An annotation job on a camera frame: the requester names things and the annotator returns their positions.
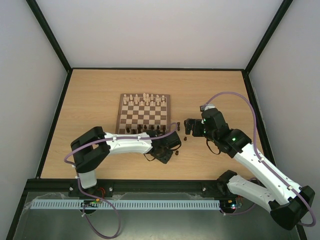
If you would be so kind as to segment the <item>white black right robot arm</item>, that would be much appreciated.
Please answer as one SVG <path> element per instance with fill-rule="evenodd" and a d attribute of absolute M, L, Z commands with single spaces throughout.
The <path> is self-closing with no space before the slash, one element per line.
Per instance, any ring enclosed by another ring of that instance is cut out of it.
<path fill-rule="evenodd" d="M 311 213 L 315 191 L 308 185 L 301 186 L 288 178 L 254 146 L 252 140 L 240 129 L 229 128 L 224 119 L 187 119 L 185 133 L 204 137 L 213 142 L 219 152 L 245 166 L 261 185 L 244 179 L 228 170 L 220 176 L 218 191 L 245 197 L 265 209 L 283 229 L 292 230 L 301 225 L 306 213 Z"/>

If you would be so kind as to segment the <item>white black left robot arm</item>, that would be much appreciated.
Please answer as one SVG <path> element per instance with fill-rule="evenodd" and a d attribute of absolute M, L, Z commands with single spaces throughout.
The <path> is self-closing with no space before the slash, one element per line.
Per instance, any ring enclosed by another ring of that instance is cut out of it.
<path fill-rule="evenodd" d="M 96 168 L 108 156 L 138 153 L 167 164 L 182 145 L 178 135 L 180 123 L 171 125 L 174 129 L 169 126 L 133 134 L 115 134 L 103 131 L 101 126 L 93 127 L 71 142 L 71 153 L 64 161 L 75 168 L 82 191 L 97 185 Z"/>

